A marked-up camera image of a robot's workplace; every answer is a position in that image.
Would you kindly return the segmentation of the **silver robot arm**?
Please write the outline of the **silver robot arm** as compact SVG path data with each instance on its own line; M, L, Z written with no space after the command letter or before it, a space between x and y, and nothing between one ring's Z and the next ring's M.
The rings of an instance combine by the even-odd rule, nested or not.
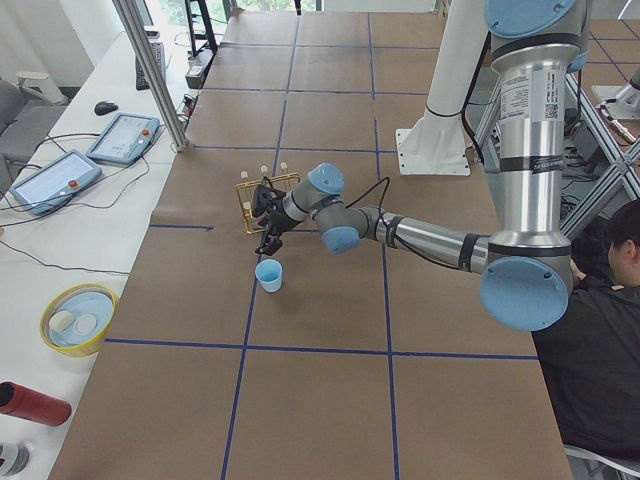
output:
M451 269L480 275L485 309L500 323L540 331L565 313L573 288L571 244L562 234L565 78L586 56L587 1L455 1L451 4L423 116L396 133L403 174L466 173L464 109L484 59L498 74L500 228L491 236L454 231L379 207L348 207L332 164L311 170L289 192L268 180L252 213L259 252L313 220L327 250L372 239Z

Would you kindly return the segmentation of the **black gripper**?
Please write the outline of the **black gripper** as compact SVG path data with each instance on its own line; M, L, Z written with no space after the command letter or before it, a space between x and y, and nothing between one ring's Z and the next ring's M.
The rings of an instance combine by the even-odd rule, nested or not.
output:
M273 256L283 245L281 235L293 230L296 227L296 220L285 212L283 199L272 199L264 208L261 226L264 232L255 253Z

